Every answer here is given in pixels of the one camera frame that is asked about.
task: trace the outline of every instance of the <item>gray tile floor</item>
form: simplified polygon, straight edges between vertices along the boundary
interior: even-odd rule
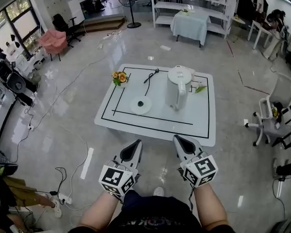
[[[190,39],[180,37],[176,42],[168,27],[154,29],[152,21],[141,22],[140,28],[126,29],[112,39],[102,41],[101,50],[97,50],[97,45],[107,32],[90,33],[80,43],[73,42],[75,47],[67,50],[61,62],[58,58],[46,62],[40,70],[42,80],[38,100],[30,110],[34,115],[34,126],[49,110],[54,98],[85,66],[88,67],[61,93],[53,106],[53,113],[52,109],[49,110],[39,127],[20,143],[19,169],[15,177],[25,179],[28,186],[38,190],[57,190],[61,175],[55,167],[63,166],[68,179],[60,192],[68,195],[71,174],[85,158],[87,149],[77,136],[63,129],[65,127],[94,149],[85,180],[79,178],[81,167],[73,178],[73,206],[82,208],[102,192],[98,184],[102,166],[121,150],[123,144],[140,138],[144,143],[139,165],[142,176],[135,190],[142,195],[151,195],[160,185],[165,188],[167,196],[175,196],[188,203],[190,186],[176,171],[179,162],[171,142],[114,132],[94,124],[95,115],[111,83],[111,72],[122,63],[162,67],[183,65],[209,73],[214,78],[216,145],[205,149],[214,156],[219,167],[219,173],[211,184],[228,212],[230,224],[238,233],[266,232],[283,218],[282,205],[272,192],[272,159],[276,156],[281,162],[286,158],[291,161],[291,149],[271,148],[263,142],[253,147],[256,132],[246,129],[243,119],[253,121],[252,113],[259,108],[258,100],[265,97],[264,93],[244,85],[270,93],[276,78],[270,70],[271,62],[263,58],[258,50],[260,46],[252,50],[253,42],[239,38],[233,43],[234,35],[227,39],[233,56],[226,40],[219,35],[208,33],[206,44],[200,49],[198,43]],[[160,45],[171,47],[171,50],[165,51]],[[278,58],[272,69],[291,76],[283,59]],[[12,161],[16,159],[18,142],[28,133],[31,117],[24,113],[24,109],[19,104],[15,105],[2,134],[0,149]],[[285,182],[282,199],[286,215],[291,216],[291,179]],[[69,220],[76,225],[79,220],[77,215],[82,214],[82,210],[71,211],[65,206],[62,209],[61,219],[54,218],[48,211],[42,214],[38,225],[45,230],[69,230]]]

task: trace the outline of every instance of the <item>kettle handle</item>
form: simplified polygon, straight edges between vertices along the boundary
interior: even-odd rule
[[[179,110],[185,102],[185,84],[181,81],[178,83],[178,95],[176,101],[176,109]]]

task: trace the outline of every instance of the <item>kettle lid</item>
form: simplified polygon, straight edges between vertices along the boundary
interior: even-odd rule
[[[181,81],[188,84],[192,80],[192,75],[188,69],[176,66],[168,71],[168,79],[174,84],[179,84]]]

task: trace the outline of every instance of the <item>person's arm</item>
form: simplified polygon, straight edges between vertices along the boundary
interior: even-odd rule
[[[79,226],[100,231],[108,226],[116,209],[118,199],[104,191],[94,204],[83,214]]]
[[[198,217],[202,227],[210,231],[219,225],[228,225],[226,211],[210,184],[194,189]]]
[[[277,28],[278,28],[278,25],[279,25],[279,23],[278,23],[277,21],[275,21],[275,22],[273,23],[273,29],[277,29]]]
[[[260,9],[262,7],[262,4],[263,4],[263,0],[258,0],[257,2],[257,11],[260,12]]]

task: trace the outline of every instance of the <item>orange flower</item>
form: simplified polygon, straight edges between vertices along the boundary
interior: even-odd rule
[[[118,76],[118,72],[113,72],[113,73],[112,73],[112,76],[113,76],[114,79],[116,79],[117,76]]]
[[[120,82],[123,83],[126,81],[126,74],[122,72],[118,75],[118,78],[119,78]]]

